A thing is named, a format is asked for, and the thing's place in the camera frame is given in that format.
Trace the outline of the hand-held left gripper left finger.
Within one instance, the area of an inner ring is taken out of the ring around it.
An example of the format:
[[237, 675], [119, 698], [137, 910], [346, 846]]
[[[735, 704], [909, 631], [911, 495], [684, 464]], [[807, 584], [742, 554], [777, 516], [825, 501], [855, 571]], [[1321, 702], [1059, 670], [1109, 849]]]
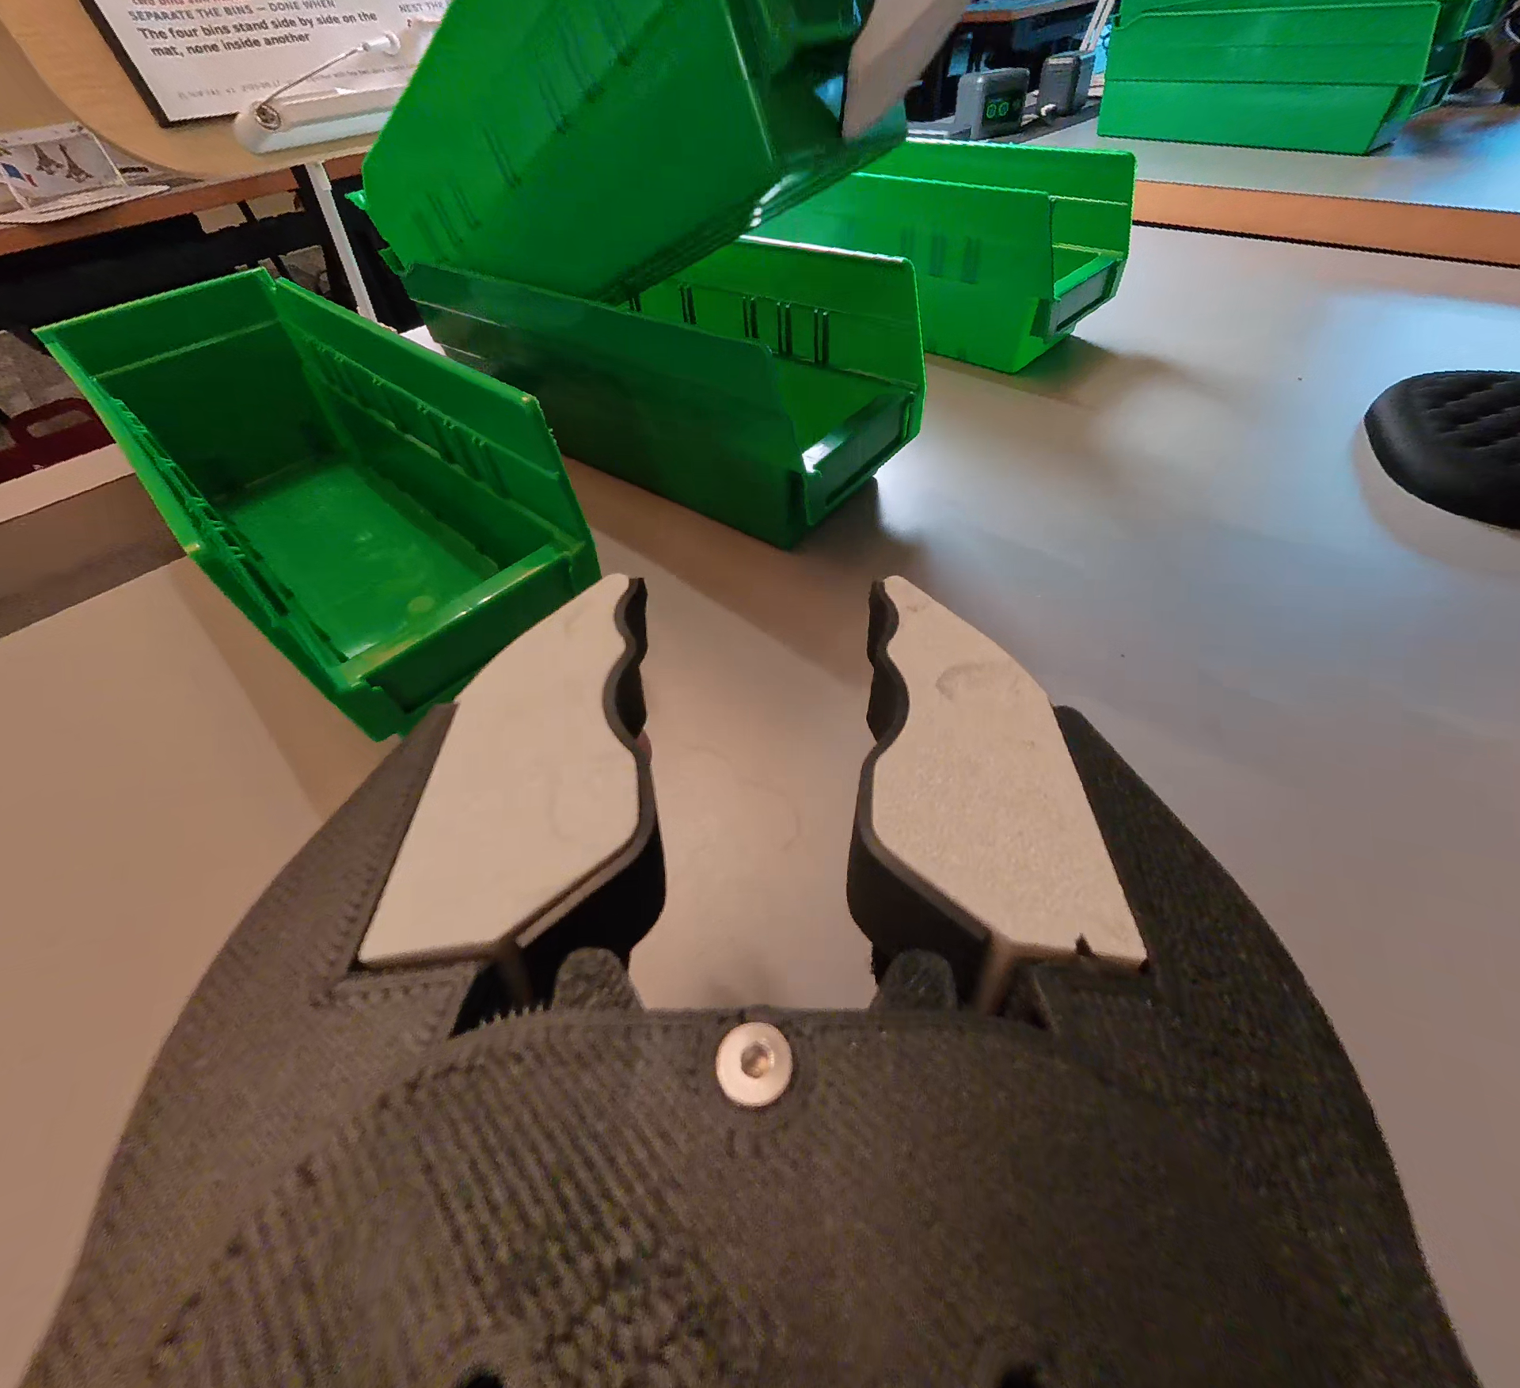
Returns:
[[462, 990], [456, 1031], [555, 1006], [638, 1014], [665, 900], [641, 669], [648, 591], [608, 575], [505, 645], [446, 710], [359, 979]]

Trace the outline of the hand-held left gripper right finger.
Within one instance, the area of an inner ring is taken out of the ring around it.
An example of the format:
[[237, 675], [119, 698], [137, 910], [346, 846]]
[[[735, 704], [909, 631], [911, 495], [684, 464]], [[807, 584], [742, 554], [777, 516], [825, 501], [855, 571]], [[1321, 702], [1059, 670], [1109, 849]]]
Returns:
[[1028, 966], [1138, 977], [1139, 924], [1036, 677], [901, 576], [868, 589], [865, 656], [847, 908], [874, 977], [932, 955], [988, 1014]]

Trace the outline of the green plastic storage bin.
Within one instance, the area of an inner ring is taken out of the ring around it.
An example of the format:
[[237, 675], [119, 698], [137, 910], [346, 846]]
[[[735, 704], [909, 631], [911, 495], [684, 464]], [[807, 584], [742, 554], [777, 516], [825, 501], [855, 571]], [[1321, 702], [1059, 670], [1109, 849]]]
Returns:
[[529, 393], [563, 456], [775, 547], [921, 428], [901, 257], [745, 236], [617, 303], [382, 258], [438, 348]]
[[935, 357], [1018, 375], [1120, 286], [1130, 151], [909, 139], [755, 226], [755, 238], [906, 258]]
[[36, 335], [181, 551], [371, 739], [600, 578], [531, 394], [287, 279], [221, 276]]
[[842, 137], [868, 0], [451, 0], [363, 166], [395, 270], [625, 300], [905, 139]]

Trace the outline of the grey desk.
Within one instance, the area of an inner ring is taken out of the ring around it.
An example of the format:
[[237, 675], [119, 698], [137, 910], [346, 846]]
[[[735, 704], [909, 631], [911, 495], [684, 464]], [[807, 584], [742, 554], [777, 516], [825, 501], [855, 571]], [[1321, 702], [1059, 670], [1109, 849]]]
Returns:
[[[1085, 714], [1277, 931], [1374, 1103], [1484, 1384], [1516, 1384], [1516, 536], [1361, 429], [1516, 369], [1516, 273], [1142, 228], [1007, 380], [785, 552], [568, 463], [649, 592], [667, 902], [644, 1001], [861, 1006], [844, 896], [866, 591], [901, 575]], [[207, 964], [384, 746], [167, 538], [113, 448], [2, 500], [2, 1384]]]

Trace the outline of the stack of green bins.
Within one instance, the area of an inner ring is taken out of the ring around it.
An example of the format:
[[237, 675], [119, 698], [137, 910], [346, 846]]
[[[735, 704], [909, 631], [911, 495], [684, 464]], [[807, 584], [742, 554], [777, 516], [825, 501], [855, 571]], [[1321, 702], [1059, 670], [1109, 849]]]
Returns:
[[1099, 137], [1363, 156], [1455, 87], [1510, 0], [1119, 0]]

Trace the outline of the brown wooden table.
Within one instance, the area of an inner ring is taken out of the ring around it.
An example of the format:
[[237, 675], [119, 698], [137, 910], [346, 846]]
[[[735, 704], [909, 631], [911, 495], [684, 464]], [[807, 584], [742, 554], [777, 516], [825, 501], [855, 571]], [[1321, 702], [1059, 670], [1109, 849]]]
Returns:
[[133, 258], [207, 244], [232, 263], [317, 244], [320, 214], [298, 194], [295, 166], [232, 180], [197, 182], [46, 225], [4, 225], [4, 271]]

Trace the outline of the printed paper sheet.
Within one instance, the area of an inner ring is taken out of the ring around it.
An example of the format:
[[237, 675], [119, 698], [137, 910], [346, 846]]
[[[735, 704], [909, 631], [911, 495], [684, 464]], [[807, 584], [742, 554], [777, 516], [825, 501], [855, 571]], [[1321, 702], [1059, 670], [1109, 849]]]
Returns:
[[169, 191], [146, 166], [122, 167], [76, 121], [1, 137], [1, 225], [49, 225]]

